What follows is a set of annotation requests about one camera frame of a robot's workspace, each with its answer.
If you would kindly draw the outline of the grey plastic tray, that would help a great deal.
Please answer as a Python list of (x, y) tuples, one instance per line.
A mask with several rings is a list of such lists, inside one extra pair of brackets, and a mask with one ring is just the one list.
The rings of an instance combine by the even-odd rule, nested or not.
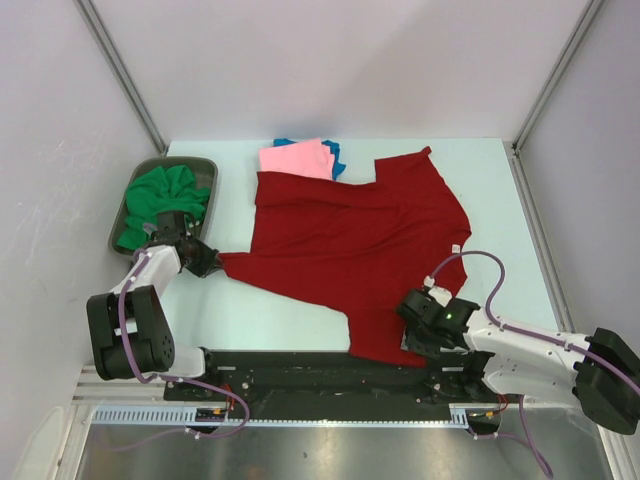
[[(153, 168), (157, 167), (157, 166), (162, 166), (162, 167), (172, 167), (172, 166), (177, 166), (177, 165), (186, 165), (188, 166), (194, 173), (195, 177), (196, 177), (196, 186), (197, 187), (210, 187), (211, 188), (211, 196), (210, 199), (208, 201), (207, 204), (207, 209), (206, 209), (206, 213), (205, 213), (205, 217), (204, 220), (201, 222), (197, 222), (196, 224), (192, 224), (191, 226), (188, 225), (187, 222), (187, 218), (186, 218), (186, 214), (182, 211), (184, 214), (184, 222), (185, 222), (185, 228), (187, 230), (187, 232), (194, 238), (197, 238), (199, 240), (202, 240), (205, 238), (210, 220), (212, 218), (212, 212), (214, 211), (214, 202), (215, 202), (215, 195), (216, 195), (216, 189), (217, 189), (217, 180), (218, 180), (218, 169), (216, 164), (207, 159), (207, 158), (200, 158), (200, 157), (189, 157), (189, 156), (173, 156), (173, 157), (158, 157), (158, 158), (151, 158), (148, 160), (143, 161), (140, 165), (138, 165), (136, 167), (136, 169), (134, 170), (134, 172), (132, 173), (132, 176), (129, 180), (129, 183), (127, 185), (130, 186), (131, 183), (139, 178), (140, 176), (142, 176), (145, 173), (150, 172)], [(172, 211), (166, 211), (166, 212), (162, 212), (159, 216), (158, 216), (158, 220), (159, 217), (167, 212), (172, 212)], [(125, 200), (124, 200), (124, 196), (123, 199), (121, 201), (118, 213), (116, 215), (114, 224), (112, 226), (111, 229), (111, 234), (108, 240), (108, 245), (109, 248), (112, 252), (114, 252), (115, 254), (129, 260), (132, 258), (134, 251), (131, 250), (126, 250), (123, 249), (121, 247), (118, 247), (116, 245), (116, 236), (120, 233), (122, 233), (124, 231), (125, 228), (125, 223), (124, 223), (124, 218), (125, 218), (125, 214), (127, 213), (127, 209), (125, 206)], [(144, 228), (146, 230), (149, 231), (150, 233), (150, 240), (147, 241), (142, 247), (147, 246), (151, 240), (152, 240), (152, 235), (154, 233), (160, 233), (164, 228), (160, 225), (160, 220), (159, 220), (159, 227), (156, 227), (155, 225), (151, 225), (151, 224), (146, 224), (144, 226)]]

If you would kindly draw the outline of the red t shirt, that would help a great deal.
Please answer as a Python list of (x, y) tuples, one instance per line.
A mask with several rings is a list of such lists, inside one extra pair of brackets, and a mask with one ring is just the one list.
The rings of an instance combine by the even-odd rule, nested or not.
[(402, 350), (396, 308), (471, 235), (430, 154), (425, 147), (378, 159), (366, 184), (258, 173), (251, 247), (221, 254), (225, 273), (345, 314), (355, 357), (425, 366)]

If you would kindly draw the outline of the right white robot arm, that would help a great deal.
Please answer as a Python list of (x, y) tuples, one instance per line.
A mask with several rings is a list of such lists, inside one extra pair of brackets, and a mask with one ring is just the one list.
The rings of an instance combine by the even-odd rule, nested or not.
[(635, 434), (639, 357), (615, 332), (580, 335), (492, 321), (480, 305), (438, 287), (411, 290), (396, 311), (405, 322), (402, 349), (427, 360), (430, 402), (525, 396)]

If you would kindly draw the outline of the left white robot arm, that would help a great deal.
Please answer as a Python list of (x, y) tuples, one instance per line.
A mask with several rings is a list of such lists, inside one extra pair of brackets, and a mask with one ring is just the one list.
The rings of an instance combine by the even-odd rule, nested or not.
[(95, 369), (105, 381), (136, 379), (148, 383), (165, 376), (186, 379), (197, 398), (214, 397), (221, 376), (206, 366), (207, 350), (177, 344), (161, 296), (183, 271), (205, 278), (221, 269), (219, 252), (188, 229), (187, 214), (162, 212), (151, 239), (134, 252), (131, 270), (109, 292), (86, 304)]

